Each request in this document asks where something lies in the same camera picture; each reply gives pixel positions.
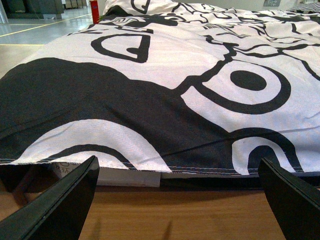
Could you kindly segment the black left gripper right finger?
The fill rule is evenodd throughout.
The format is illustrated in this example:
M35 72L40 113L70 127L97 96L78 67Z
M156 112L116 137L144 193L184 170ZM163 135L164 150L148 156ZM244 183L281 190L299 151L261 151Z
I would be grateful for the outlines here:
M320 238L320 191L262 158L258 175L268 204L287 240Z

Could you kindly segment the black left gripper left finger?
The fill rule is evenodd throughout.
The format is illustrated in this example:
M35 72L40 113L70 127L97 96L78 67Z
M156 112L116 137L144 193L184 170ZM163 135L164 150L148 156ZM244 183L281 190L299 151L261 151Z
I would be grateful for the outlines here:
M2 240L77 240L91 207L98 176L96 156L72 170L35 200L0 222Z

